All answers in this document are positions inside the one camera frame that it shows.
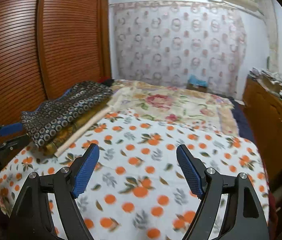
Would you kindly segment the navy blanket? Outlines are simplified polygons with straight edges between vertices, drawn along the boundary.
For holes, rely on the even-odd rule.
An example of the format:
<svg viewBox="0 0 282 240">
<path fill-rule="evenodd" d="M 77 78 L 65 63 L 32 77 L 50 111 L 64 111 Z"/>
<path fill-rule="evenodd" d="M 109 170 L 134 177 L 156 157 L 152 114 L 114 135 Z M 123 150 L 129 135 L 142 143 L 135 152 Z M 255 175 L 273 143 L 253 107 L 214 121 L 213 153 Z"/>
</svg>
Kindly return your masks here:
<svg viewBox="0 0 282 240">
<path fill-rule="evenodd" d="M 255 143 L 253 132 L 250 128 L 248 120 L 244 115 L 243 110 L 241 109 L 241 105 L 231 97 L 229 98 L 229 100 L 234 106 L 234 108 L 231 111 L 234 119 L 236 120 L 240 137 L 244 139 L 248 139 L 249 141 Z"/>
</svg>

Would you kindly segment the blue item on box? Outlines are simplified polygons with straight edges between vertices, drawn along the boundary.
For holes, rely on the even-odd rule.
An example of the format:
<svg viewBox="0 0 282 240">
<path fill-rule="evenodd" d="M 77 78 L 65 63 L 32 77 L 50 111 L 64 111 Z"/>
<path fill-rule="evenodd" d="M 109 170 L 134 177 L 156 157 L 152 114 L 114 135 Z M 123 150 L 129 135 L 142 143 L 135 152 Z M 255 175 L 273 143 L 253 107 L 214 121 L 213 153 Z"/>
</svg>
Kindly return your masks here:
<svg viewBox="0 0 282 240">
<path fill-rule="evenodd" d="M 208 90 L 208 83 L 207 81 L 200 80 L 196 76 L 191 75 L 188 80 L 186 89 L 206 93 Z"/>
</svg>

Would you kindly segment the orange-print white sheet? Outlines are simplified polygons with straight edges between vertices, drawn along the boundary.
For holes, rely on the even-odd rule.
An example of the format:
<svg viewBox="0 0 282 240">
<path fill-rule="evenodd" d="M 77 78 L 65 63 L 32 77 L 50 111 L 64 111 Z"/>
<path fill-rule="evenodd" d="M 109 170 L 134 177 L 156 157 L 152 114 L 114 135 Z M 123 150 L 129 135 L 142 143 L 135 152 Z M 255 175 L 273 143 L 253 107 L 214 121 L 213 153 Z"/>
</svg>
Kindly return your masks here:
<svg viewBox="0 0 282 240">
<path fill-rule="evenodd" d="M 183 125 L 150 121 L 129 112 L 107 114 L 59 157 L 33 144 L 0 173 L 0 207 L 10 213 L 27 176 L 56 173 L 100 148 L 92 177 L 76 203 L 95 239 L 181 239 L 199 206 L 176 159 L 184 144 L 194 157 L 221 174 L 248 175 L 265 215 L 268 185 L 260 154 L 248 139 L 225 135 L 204 121 Z"/>
</svg>

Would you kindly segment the floral cream bedspread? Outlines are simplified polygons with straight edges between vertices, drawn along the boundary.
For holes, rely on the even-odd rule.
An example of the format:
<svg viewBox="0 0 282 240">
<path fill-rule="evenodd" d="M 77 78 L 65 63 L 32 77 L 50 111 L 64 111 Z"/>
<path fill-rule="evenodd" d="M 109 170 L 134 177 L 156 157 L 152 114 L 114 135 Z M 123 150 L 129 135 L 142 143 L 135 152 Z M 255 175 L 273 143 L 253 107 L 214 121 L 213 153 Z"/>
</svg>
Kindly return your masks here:
<svg viewBox="0 0 282 240">
<path fill-rule="evenodd" d="M 108 104 L 115 112 L 133 113 L 151 121 L 184 124 L 203 131 L 239 135 L 234 104 L 215 94 L 176 87 L 154 86 L 142 81 L 116 80 Z"/>
</svg>

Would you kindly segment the clutter pile on sideboard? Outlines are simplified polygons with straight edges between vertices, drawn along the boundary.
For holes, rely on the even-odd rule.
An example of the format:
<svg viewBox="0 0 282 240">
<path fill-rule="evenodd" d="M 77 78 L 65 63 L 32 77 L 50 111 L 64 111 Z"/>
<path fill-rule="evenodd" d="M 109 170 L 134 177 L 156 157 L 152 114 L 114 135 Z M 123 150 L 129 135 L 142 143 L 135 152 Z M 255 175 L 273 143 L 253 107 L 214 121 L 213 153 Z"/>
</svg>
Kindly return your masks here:
<svg viewBox="0 0 282 240">
<path fill-rule="evenodd" d="M 267 92 L 282 100 L 282 78 L 279 73 L 271 73 L 268 70 L 252 68 L 249 71 L 249 77 L 257 81 Z"/>
</svg>

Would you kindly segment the wooden sideboard cabinet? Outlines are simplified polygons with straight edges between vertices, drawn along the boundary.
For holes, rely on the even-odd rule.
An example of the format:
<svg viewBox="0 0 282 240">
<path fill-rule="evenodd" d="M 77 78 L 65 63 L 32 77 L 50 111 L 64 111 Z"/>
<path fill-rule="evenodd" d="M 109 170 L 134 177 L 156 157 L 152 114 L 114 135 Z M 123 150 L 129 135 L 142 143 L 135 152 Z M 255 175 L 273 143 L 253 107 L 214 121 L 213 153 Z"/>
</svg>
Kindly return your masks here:
<svg viewBox="0 0 282 240">
<path fill-rule="evenodd" d="M 242 100 L 268 178 L 274 180 L 282 170 L 282 100 L 250 77 Z"/>
</svg>

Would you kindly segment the wooden louvered wardrobe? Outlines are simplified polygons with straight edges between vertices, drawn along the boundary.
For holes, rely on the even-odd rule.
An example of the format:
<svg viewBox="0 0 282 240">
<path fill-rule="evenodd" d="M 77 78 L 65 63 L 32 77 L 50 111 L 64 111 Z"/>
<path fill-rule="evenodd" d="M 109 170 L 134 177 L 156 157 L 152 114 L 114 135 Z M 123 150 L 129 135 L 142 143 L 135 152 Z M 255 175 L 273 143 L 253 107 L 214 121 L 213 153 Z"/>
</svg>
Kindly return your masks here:
<svg viewBox="0 0 282 240">
<path fill-rule="evenodd" d="M 105 0 L 0 0 L 0 124 L 111 75 Z"/>
</svg>

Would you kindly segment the navy circle-patterned satin garment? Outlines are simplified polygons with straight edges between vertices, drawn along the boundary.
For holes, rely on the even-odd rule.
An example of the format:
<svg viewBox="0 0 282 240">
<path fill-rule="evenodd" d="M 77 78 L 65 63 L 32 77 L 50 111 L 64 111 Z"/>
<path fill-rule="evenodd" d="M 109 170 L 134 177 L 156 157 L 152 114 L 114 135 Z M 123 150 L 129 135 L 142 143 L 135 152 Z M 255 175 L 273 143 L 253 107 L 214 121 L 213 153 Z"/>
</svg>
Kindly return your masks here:
<svg viewBox="0 0 282 240">
<path fill-rule="evenodd" d="M 113 90 L 101 83 L 75 84 L 61 97 L 41 103 L 32 112 L 21 113 L 21 124 L 37 148 L 50 142 L 58 132 L 109 99 Z"/>
</svg>

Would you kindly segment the pale pink folded cloth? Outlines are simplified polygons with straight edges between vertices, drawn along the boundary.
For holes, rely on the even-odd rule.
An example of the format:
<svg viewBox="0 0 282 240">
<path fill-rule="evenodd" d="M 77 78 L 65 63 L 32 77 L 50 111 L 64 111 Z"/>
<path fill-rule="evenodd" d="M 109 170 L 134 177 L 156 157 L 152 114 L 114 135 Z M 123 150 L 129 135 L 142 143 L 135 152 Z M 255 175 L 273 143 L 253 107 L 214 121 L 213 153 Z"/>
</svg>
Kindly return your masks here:
<svg viewBox="0 0 282 240">
<path fill-rule="evenodd" d="M 102 119 L 108 112 L 113 110 L 112 106 L 106 106 L 102 110 L 95 113 L 88 122 L 79 128 L 60 148 L 57 149 L 57 152 L 54 154 L 56 157 L 59 157 L 66 149 L 70 147 L 71 144 L 76 142 L 93 124 Z"/>
</svg>

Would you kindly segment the circle-patterned pink curtain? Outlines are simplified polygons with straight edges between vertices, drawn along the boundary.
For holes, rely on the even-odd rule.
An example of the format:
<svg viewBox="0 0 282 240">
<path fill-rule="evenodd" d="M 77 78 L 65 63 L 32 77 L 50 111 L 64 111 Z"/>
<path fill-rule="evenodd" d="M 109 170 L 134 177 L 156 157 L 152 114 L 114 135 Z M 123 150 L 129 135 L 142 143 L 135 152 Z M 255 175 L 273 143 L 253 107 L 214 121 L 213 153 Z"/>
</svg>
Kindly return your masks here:
<svg viewBox="0 0 282 240">
<path fill-rule="evenodd" d="M 186 87 L 195 79 L 236 96 L 246 53 L 237 9 L 216 3 L 153 1 L 111 5 L 121 79 Z"/>
</svg>

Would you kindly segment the gold patterned folded cloth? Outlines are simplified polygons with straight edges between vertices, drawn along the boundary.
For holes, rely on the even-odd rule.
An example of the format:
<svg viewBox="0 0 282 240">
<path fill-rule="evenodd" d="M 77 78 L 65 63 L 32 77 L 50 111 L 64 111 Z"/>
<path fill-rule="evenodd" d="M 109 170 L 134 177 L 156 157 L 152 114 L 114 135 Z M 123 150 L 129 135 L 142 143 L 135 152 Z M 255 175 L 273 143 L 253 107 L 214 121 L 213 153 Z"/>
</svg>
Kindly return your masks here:
<svg viewBox="0 0 282 240">
<path fill-rule="evenodd" d="M 57 149 L 60 148 L 79 128 L 84 126 L 84 124 L 88 122 L 95 113 L 98 113 L 98 111 L 108 106 L 108 101 L 109 99 L 106 99 L 102 103 L 93 106 L 92 109 L 77 118 L 66 128 L 61 129 L 61 131 L 57 132 L 56 136 L 53 137 L 53 139 L 51 139 L 45 146 L 40 146 L 38 148 L 39 151 L 45 156 L 54 155 L 57 152 Z"/>
</svg>

